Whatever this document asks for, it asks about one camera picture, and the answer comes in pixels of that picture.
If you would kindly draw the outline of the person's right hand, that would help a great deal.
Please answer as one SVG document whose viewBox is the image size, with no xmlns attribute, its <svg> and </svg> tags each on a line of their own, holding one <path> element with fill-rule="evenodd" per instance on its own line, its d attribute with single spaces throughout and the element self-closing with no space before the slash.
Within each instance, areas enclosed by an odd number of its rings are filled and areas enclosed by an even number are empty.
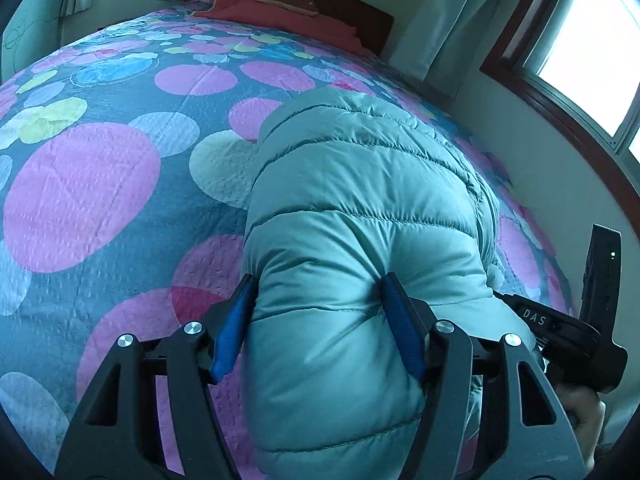
<svg viewBox="0 0 640 480">
<path fill-rule="evenodd" d="M 555 393 L 565 413 L 573 413 L 577 419 L 574 434 L 582 451 L 587 471 L 594 467 L 594 454 L 605 419 L 605 404 L 600 396 L 586 387 L 559 384 Z"/>
</svg>

